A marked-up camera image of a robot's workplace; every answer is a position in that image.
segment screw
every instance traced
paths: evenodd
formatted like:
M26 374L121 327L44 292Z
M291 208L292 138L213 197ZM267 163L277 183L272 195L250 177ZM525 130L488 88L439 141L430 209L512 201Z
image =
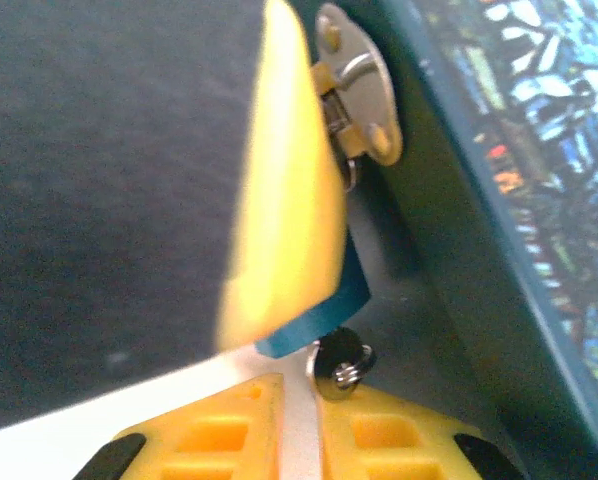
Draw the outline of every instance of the screw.
M320 15L317 18L317 33L329 53L334 53L341 46L341 30L332 23L330 17Z
M390 139L386 133L386 129L376 123L368 125L368 137L372 148L382 157L390 153Z

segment teal plastic piece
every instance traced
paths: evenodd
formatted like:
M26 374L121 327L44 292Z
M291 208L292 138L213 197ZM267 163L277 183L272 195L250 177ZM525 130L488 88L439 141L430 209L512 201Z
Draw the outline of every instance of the teal plastic piece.
M370 290L350 232L346 236L341 282L330 298L256 343L257 351L272 358L284 357L332 332L357 313L370 299Z

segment metal bracket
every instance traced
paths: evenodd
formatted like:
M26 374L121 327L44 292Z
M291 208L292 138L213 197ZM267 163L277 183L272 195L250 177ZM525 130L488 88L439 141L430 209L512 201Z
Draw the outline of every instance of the metal bracket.
M367 153L381 165L394 164L403 140L392 81L377 46L331 3L319 9L316 29L319 62L312 73L330 134L348 159Z

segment gray fabric surface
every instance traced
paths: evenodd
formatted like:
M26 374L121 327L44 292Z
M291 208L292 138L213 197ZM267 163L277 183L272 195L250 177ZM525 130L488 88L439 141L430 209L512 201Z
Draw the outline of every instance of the gray fabric surface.
M261 12L0 1L0 425L211 353Z

